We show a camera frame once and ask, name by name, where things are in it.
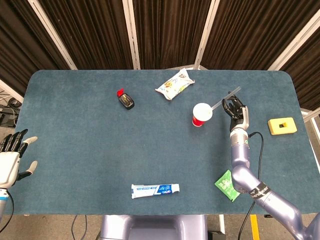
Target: yellow block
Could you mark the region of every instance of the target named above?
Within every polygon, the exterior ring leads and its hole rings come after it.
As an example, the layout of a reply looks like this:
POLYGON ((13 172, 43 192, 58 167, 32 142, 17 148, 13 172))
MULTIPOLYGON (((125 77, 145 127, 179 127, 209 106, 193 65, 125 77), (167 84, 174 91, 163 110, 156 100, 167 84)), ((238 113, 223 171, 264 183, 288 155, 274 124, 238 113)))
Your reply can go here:
POLYGON ((257 215, 255 214, 250 215, 250 220, 251 220, 252 238, 253 240, 260 240, 257 215))
POLYGON ((270 119, 268 126, 271 135, 293 134, 297 131, 295 121, 292 117, 270 119))

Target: brown curtain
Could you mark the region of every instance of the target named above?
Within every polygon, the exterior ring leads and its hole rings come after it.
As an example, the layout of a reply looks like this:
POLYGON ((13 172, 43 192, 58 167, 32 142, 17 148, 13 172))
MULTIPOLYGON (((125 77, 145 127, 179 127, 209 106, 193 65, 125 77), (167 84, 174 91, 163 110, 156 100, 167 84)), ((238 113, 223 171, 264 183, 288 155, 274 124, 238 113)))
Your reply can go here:
POLYGON ((320 107, 320 28, 281 70, 290 74, 302 108, 315 110, 320 107))
POLYGON ((25 0, 0 1, 0 79, 24 95, 40 69, 69 69, 25 0))
POLYGON ((195 63, 210 0, 133 0, 141 69, 195 63))
POLYGON ((133 69, 121 0, 40 0, 78 69, 133 69))
POLYGON ((319 8, 319 0, 221 0, 201 65, 267 70, 319 8))

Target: robotic arm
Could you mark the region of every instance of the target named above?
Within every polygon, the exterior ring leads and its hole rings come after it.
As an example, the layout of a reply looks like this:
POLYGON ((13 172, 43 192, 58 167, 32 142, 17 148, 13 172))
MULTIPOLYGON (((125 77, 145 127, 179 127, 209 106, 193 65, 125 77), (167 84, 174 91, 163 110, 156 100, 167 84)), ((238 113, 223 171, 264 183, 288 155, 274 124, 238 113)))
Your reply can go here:
POLYGON ((30 176, 36 170, 37 161, 33 161, 26 171, 19 172, 20 159, 29 144, 35 142, 36 136, 30 137, 22 142, 22 138, 28 132, 27 129, 9 134, 0 143, 0 222, 3 217, 8 198, 11 196, 8 188, 16 181, 30 176))
POLYGON ((233 95, 225 99, 222 106, 231 117, 231 165, 232 184, 239 193, 249 193, 260 207, 265 209, 279 221, 296 240, 320 239, 320 213, 318 213, 308 227, 302 222, 299 209, 288 200, 271 190, 264 182, 260 181, 250 170, 250 152, 248 144, 249 112, 248 107, 233 95))

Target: green packet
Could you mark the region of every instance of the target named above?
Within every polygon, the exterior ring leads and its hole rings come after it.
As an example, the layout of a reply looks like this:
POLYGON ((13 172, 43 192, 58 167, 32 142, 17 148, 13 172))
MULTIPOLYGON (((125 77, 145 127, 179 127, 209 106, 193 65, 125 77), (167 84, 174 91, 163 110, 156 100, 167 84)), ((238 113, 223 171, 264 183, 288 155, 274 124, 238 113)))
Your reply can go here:
POLYGON ((237 192, 232 185, 230 170, 227 170, 214 185, 216 185, 216 187, 220 189, 232 202, 240 195, 240 192, 237 192))

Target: paper cup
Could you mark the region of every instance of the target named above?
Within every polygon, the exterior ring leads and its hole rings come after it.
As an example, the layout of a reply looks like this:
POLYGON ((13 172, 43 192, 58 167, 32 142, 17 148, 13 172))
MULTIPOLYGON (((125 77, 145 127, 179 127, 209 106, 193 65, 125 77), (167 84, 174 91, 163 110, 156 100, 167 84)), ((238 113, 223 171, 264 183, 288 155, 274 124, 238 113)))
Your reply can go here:
POLYGON ((192 124, 195 127, 201 127, 212 117, 212 109, 209 104, 198 103, 193 108, 192 124))

